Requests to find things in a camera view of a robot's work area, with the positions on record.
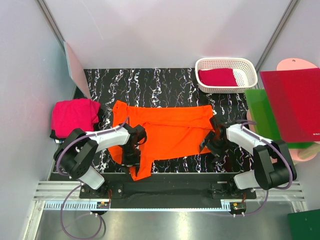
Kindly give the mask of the orange t shirt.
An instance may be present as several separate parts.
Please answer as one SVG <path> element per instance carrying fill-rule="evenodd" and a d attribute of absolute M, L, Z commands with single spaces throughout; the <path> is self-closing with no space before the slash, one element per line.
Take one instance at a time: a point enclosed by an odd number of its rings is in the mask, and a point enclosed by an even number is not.
<path fill-rule="evenodd" d="M 194 107 L 136 107 L 116 101 L 112 109 L 115 127 L 126 118 L 131 126 L 145 128 L 147 140 L 141 151 L 140 167 L 130 167 L 134 181 L 151 176 L 154 161 L 176 159 L 199 154 L 199 145 L 213 129 L 210 118 L 213 109 L 210 105 Z"/>

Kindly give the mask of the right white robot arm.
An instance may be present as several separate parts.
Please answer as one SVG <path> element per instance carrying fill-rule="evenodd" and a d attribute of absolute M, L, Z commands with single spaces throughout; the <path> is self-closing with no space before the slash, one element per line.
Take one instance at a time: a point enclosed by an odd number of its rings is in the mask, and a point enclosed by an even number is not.
<path fill-rule="evenodd" d="M 254 121 L 236 120 L 219 123 L 215 117 L 209 120 L 212 130 L 199 145 L 199 151 L 207 148 L 215 158 L 223 159 L 230 144 L 246 150 L 253 158 L 253 170 L 236 174 L 226 182 L 220 194 L 232 198 L 244 196 L 247 190 L 287 190 L 297 179 L 288 145 L 283 140 L 272 140 L 249 130 Z"/>

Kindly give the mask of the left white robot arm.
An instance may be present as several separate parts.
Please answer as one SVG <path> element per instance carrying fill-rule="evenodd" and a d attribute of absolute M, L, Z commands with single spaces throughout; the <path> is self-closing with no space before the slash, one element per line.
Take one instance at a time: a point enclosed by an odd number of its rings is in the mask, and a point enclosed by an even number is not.
<path fill-rule="evenodd" d="M 111 190 L 108 181 L 92 166 L 94 156 L 102 150 L 119 146 L 120 165 L 138 170 L 141 165 L 140 145 L 147 141 L 147 132 L 141 125 L 131 127 L 122 123 L 116 127 L 93 132 L 74 129 L 54 153 L 56 170 L 88 187 L 97 198 Z"/>

